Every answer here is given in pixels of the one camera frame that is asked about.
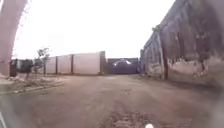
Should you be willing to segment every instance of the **white wall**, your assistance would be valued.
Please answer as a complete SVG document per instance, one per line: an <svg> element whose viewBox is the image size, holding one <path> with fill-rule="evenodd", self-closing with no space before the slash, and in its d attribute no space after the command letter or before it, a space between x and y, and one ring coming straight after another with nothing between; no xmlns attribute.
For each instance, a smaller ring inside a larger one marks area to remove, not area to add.
<svg viewBox="0 0 224 128"><path fill-rule="evenodd" d="M73 72L76 74L98 74L100 72L100 52L74 55Z"/></svg>
<svg viewBox="0 0 224 128"><path fill-rule="evenodd" d="M56 73L56 57L50 57L46 63L46 73Z"/></svg>
<svg viewBox="0 0 224 128"><path fill-rule="evenodd" d="M71 55L58 57L58 73L61 74L71 73Z"/></svg>

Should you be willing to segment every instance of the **bare tree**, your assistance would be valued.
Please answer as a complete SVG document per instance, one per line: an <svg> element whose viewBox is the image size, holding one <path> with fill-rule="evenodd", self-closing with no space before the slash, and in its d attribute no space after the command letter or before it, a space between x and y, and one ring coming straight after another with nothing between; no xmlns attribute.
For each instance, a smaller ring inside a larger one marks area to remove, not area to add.
<svg viewBox="0 0 224 128"><path fill-rule="evenodd" d="M38 73L39 69L45 68L45 65L49 59L49 48L42 48L37 51L38 58L34 60L34 72Z"/></svg>

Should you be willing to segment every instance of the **sky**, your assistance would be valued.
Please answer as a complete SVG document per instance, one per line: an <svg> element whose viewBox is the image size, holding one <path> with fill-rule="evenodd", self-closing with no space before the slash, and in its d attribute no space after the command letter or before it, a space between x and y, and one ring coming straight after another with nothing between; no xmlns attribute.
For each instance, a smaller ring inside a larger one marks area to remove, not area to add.
<svg viewBox="0 0 224 128"><path fill-rule="evenodd" d="M139 57L174 0L32 0L14 44L17 58L106 51L107 58Z"/></svg>

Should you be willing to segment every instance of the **dirt road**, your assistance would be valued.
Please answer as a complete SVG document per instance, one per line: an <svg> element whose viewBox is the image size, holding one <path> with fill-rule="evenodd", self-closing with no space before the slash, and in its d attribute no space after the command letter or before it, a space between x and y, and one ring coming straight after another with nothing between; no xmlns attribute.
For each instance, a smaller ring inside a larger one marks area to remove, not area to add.
<svg viewBox="0 0 224 128"><path fill-rule="evenodd" d="M1 96L6 122L17 128L209 128L221 111L222 95L213 88L140 76L62 79L60 87Z"/></svg>

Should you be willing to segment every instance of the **old building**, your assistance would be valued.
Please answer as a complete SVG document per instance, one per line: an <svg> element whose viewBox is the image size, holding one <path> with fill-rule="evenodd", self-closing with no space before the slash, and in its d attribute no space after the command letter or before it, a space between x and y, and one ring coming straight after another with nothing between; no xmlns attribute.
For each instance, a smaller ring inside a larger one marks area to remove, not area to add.
<svg viewBox="0 0 224 128"><path fill-rule="evenodd" d="M141 71L203 84L220 81L216 79L224 73L222 5L221 0L176 0L141 51Z"/></svg>
<svg viewBox="0 0 224 128"><path fill-rule="evenodd" d="M0 73L9 75L18 23L27 0L1 0L0 12Z"/></svg>

